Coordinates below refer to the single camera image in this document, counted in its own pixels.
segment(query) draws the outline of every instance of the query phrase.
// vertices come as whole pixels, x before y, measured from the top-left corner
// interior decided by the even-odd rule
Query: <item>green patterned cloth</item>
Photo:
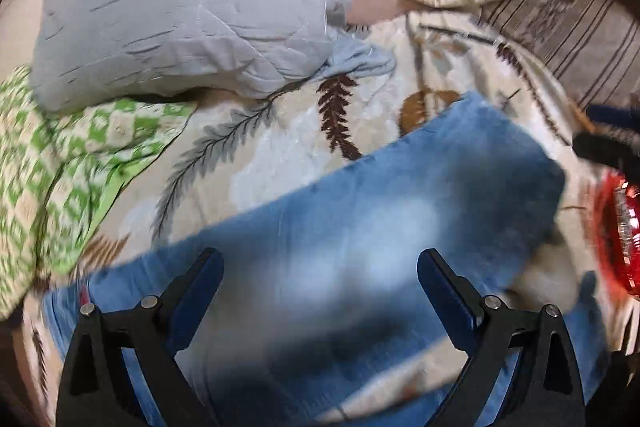
[[[194,104],[128,99],[46,116],[17,68],[0,85],[0,318],[37,276],[71,270],[119,190],[183,130]]]

